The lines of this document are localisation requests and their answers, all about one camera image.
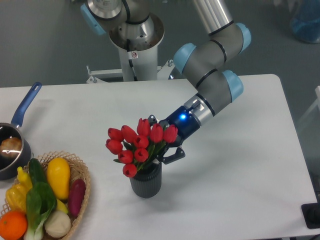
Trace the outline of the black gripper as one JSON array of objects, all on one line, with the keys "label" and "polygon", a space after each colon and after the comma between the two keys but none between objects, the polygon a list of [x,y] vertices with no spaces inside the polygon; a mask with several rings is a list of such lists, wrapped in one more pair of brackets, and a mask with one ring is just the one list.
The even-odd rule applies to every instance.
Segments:
[{"label": "black gripper", "polygon": [[185,151],[180,145],[200,128],[200,124],[197,122],[196,118],[187,110],[188,109],[182,105],[161,121],[153,114],[147,118],[150,125],[158,123],[160,123],[162,127],[166,125],[175,125],[178,129],[176,140],[169,144],[170,147],[177,147],[175,153],[169,156],[163,156],[161,159],[161,162],[165,165],[171,164],[186,156]]}]

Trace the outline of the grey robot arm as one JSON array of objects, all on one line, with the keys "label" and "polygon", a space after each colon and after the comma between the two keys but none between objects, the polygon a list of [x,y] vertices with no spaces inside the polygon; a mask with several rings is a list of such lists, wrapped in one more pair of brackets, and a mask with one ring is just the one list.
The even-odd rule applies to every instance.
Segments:
[{"label": "grey robot arm", "polygon": [[[243,52],[251,43],[249,29],[234,23],[224,1],[195,0],[196,9],[209,37],[201,46],[183,45],[171,64],[195,87],[197,94],[166,119],[163,127],[177,127],[171,143],[175,154],[163,152],[154,163],[169,164],[185,156],[182,143],[243,93],[240,78],[230,70],[218,69]],[[147,0],[88,0],[80,8],[88,26],[97,35],[108,34],[117,47],[125,82],[160,78],[158,45],[164,37],[162,21],[150,11]]]}]

